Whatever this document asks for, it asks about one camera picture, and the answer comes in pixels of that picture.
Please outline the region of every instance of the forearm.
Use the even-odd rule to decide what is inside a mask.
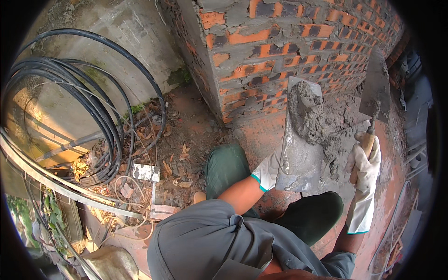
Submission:
[[[338,238],[336,239],[336,244],[333,248],[333,252],[350,252],[357,254],[359,248],[361,247],[362,241],[364,240],[365,233],[360,234],[347,234],[347,225],[344,225]]]
[[[218,199],[232,205],[236,214],[243,215],[260,199],[263,193],[260,183],[249,176],[230,186]]]

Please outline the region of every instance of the hand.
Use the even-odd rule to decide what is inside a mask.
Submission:
[[[355,139],[361,141],[365,132],[356,132]],[[347,214],[346,225],[348,234],[366,233],[370,229],[375,208],[375,186],[381,164],[381,151],[379,148],[378,137],[375,140],[370,153],[370,159],[367,159],[364,150],[359,144],[354,144],[350,152],[345,170],[351,173],[354,165],[359,168],[358,181],[354,185],[355,196],[350,204]]]
[[[280,144],[274,152],[265,158],[250,175],[260,184],[260,189],[267,192],[274,188],[277,181],[277,174],[280,167],[280,155],[282,144]]]

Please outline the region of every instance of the brick wall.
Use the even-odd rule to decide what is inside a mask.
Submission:
[[[193,38],[176,8],[185,1],[162,1],[204,99],[224,123],[285,110],[289,76],[319,83],[324,95],[354,89],[372,46],[387,58],[404,29],[379,0],[198,0],[187,4]]]

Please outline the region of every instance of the gray shirt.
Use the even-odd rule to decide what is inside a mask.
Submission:
[[[356,255],[333,252],[319,260],[288,229],[243,218],[220,199],[205,200],[158,223],[147,259],[154,280],[255,279],[272,256],[283,270],[349,278]]]

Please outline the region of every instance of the plastering trowel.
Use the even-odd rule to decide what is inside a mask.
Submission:
[[[359,112],[371,116],[370,126],[361,141],[361,147],[367,155],[372,151],[375,121],[388,123],[390,106],[389,73],[381,50],[374,46],[367,66],[366,80],[362,92]],[[355,166],[350,174],[350,183],[356,184],[359,169]]]
[[[297,86],[306,83],[305,95]],[[275,185],[276,190],[311,192],[319,184],[323,147],[308,143],[302,136],[307,130],[304,112],[314,113],[322,102],[320,85],[301,78],[288,78],[288,102],[286,110],[283,148]]]

